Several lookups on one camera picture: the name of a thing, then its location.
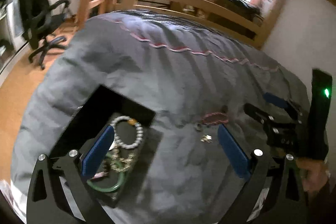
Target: blue gripper pad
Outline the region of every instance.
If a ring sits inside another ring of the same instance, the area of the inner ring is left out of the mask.
[[[247,181],[251,177],[250,160],[223,124],[219,126],[217,135],[237,176]]]
[[[113,140],[114,129],[109,125],[82,161],[81,176],[84,179],[90,179],[96,174],[100,164],[105,158],[106,153],[113,143]]]
[[[272,93],[266,92],[263,95],[263,98],[266,102],[273,104],[279,108],[287,108],[288,103],[286,100],[279,98],[278,96],[273,95]]]

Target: wooden floor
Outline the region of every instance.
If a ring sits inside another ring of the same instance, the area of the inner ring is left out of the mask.
[[[64,35],[67,41],[72,38],[72,34],[55,32],[58,36]],[[54,60],[60,56],[63,50],[52,49],[44,59],[45,70],[36,66],[38,58],[34,58],[34,63],[28,62],[30,50],[18,63],[15,64],[5,82],[0,87],[0,180],[11,179],[11,155],[16,135],[20,128],[22,116],[29,99],[39,83],[43,81],[44,75],[48,71]]]

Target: small charm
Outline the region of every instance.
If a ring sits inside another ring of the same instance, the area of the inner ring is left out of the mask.
[[[131,126],[134,126],[135,123],[137,123],[138,121],[136,119],[129,119],[128,121],[128,124],[130,124]]]
[[[210,135],[204,135],[201,138],[201,142],[207,142],[207,143],[212,143],[212,137]]]

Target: hand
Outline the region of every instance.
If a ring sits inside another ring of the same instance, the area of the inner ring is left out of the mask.
[[[328,168],[322,160],[298,158],[296,165],[298,168],[308,171],[307,177],[302,179],[303,189],[308,192],[308,195],[317,194],[327,183],[326,171]]]

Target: black office chair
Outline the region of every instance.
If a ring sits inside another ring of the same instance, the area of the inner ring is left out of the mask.
[[[50,5],[48,0],[18,0],[20,5],[20,13],[22,26],[24,29],[23,37],[26,39],[30,47],[35,50],[28,58],[29,62],[33,62],[33,57],[41,52],[38,65],[43,70],[45,68],[43,60],[47,52],[51,48],[66,49],[66,46],[59,45],[60,42],[66,41],[65,36],[57,37],[48,42],[47,36],[53,35],[53,32],[65,21],[65,10],[69,6],[68,0],[59,0],[55,4]],[[51,15],[51,11],[64,3],[61,14]],[[43,39],[43,45],[38,48],[40,40]]]

